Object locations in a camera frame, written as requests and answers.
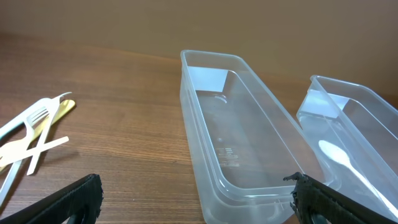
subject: wooden table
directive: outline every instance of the wooden table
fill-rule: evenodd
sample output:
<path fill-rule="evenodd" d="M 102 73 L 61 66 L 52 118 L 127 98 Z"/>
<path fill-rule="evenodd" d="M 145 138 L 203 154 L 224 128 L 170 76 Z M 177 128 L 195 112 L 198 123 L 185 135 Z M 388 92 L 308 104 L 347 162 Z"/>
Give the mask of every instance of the wooden table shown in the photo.
<path fill-rule="evenodd" d="M 259 76 L 295 117 L 310 80 Z M 203 223 L 180 79 L 176 59 L 0 35 L 0 126 L 39 98 L 72 91 L 77 103 L 49 137 L 70 141 L 42 154 L 36 175 L 25 175 L 24 161 L 1 218 L 95 173 L 104 189 L 97 223 Z"/>

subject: plastic food container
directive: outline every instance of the plastic food container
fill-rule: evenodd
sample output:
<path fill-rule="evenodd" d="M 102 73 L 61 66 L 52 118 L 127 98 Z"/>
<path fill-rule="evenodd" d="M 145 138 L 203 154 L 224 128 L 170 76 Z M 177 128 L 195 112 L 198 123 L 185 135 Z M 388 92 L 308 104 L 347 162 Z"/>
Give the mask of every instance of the plastic food container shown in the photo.
<path fill-rule="evenodd" d="M 297 117 L 338 191 L 398 221 L 398 112 L 365 86 L 313 76 Z"/>
<path fill-rule="evenodd" d="M 203 216 L 212 223 L 282 223 L 299 171 L 339 186 L 246 62 L 184 50 L 180 99 Z"/>

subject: plastic cutlery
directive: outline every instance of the plastic cutlery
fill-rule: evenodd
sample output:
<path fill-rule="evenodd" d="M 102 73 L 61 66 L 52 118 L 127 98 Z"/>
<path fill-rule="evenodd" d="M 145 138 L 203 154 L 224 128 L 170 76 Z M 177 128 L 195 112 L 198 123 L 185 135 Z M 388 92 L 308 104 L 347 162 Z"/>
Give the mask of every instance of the plastic cutlery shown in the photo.
<path fill-rule="evenodd" d="M 57 115 L 55 115 L 52 124 L 56 123 L 60 118 L 62 118 L 65 114 L 67 114 L 73 107 L 75 107 L 76 103 L 73 100 L 64 100 L 61 102 Z M 32 141 L 34 141 L 37 137 L 42 133 L 45 125 L 49 121 L 49 117 L 46 117 L 36 128 Z M 6 166 L 0 166 L 0 173 L 6 168 Z"/>
<path fill-rule="evenodd" d="M 61 97 L 70 94 L 71 92 L 68 93 L 63 93 L 54 99 L 51 99 L 48 103 L 46 103 L 45 109 L 49 112 L 49 121 L 45 124 L 45 127 L 42 131 L 42 134 L 40 135 L 39 141 L 37 142 L 37 147 L 44 145 L 45 140 L 47 138 L 47 135 L 49 134 L 51 124 L 53 123 L 54 117 L 58 112 L 58 109 L 60 107 L 60 100 Z M 27 175 L 31 175 L 34 173 L 37 162 L 39 161 L 40 153 L 38 152 L 37 154 L 33 155 L 32 160 L 30 161 L 29 169 L 27 171 Z"/>

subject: table surface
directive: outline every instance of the table surface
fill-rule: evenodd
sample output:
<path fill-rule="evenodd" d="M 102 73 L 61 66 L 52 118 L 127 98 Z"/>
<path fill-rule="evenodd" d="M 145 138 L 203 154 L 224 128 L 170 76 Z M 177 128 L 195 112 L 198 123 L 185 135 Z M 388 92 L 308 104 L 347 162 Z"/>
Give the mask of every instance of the table surface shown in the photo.
<path fill-rule="evenodd" d="M 295 117 L 310 80 L 258 75 Z M 70 141 L 43 153 L 35 175 L 24 161 L 0 218 L 95 173 L 104 189 L 97 223 L 204 223 L 180 79 L 177 59 L 0 34 L 0 126 L 43 97 L 71 91 L 77 105 L 49 136 Z"/>

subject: beige wall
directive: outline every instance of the beige wall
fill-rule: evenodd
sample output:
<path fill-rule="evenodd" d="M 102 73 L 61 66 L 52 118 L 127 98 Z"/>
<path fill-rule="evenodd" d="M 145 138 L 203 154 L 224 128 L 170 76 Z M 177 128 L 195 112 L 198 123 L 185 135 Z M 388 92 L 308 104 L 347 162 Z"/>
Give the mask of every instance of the beige wall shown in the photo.
<path fill-rule="evenodd" d="M 397 0 L 1 0 L 0 31 L 174 58 L 226 52 L 258 72 L 398 93 Z"/>

